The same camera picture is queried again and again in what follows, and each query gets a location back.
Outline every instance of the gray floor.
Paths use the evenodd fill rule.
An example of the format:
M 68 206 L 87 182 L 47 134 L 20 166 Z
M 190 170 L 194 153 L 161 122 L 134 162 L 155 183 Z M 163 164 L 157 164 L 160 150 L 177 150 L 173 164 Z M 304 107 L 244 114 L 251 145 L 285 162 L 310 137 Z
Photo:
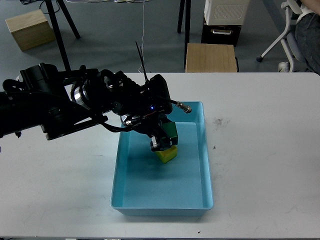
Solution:
M 276 72 L 286 61 L 281 45 L 263 60 L 256 61 L 285 26 L 282 0 L 252 0 L 242 26 L 235 55 L 240 72 Z M 179 0 L 150 0 L 144 6 L 144 62 L 147 72 L 184 72 L 184 34 L 177 34 Z M 38 9 L 40 2 L 22 5 L 18 0 L 0 0 L 0 83 L 19 71 L 39 63 L 64 70 L 57 42 L 20 51 L 5 19 Z M 69 3 L 66 6 L 81 35 L 77 40 L 62 11 L 56 16 L 71 68 L 122 70 L 140 68 L 135 41 L 142 44 L 143 3 Z M 200 43 L 205 0 L 192 1 L 190 42 Z

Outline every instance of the wooden box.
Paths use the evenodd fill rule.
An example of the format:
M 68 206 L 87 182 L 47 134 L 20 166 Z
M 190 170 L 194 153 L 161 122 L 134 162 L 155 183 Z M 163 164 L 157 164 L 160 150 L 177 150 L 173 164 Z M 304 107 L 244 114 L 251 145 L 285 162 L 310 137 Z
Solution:
M 55 40 L 55 34 L 39 9 L 5 20 L 21 51 Z
M 189 43 L 186 73 L 236 73 L 238 71 L 234 46 Z

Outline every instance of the antenna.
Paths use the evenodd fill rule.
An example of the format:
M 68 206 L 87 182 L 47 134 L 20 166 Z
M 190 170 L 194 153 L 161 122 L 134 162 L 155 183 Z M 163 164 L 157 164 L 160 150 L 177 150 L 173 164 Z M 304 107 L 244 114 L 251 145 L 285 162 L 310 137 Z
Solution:
M 145 65 L 144 65 L 144 59 L 143 59 L 143 56 L 142 56 L 141 47 L 139 49 L 137 41 L 135 41 L 135 45 L 136 45 L 136 48 L 138 49 L 141 65 L 142 65 L 142 68 L 143 68 L 144 79 L 145 79 L 146 82 L 149 82 L 149 79 L 148 79 L 147 74 L 146 74 L 146 69 L 145 69 Z

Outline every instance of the yellow sponge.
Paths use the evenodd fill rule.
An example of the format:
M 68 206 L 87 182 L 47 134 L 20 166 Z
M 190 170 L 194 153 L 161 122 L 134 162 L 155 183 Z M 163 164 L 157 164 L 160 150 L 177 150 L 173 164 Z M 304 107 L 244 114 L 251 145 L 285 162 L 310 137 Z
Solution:
M 171 159 L 175 158 L 178 154 L 178 148 L 176 145 L 173 145 L 171 148 L 164 151 L 155 151 L 155 154 L 160 158 L 161 162 L 166 164 Z

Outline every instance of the gray pants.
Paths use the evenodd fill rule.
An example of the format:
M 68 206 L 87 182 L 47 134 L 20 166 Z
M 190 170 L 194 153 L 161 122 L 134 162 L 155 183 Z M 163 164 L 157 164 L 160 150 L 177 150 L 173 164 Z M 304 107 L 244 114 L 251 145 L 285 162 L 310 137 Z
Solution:
M 300 72 L 320 75 L 320 16 L 315 13 L 304 16 L 296 25 L 295 39 L 308 67 Z

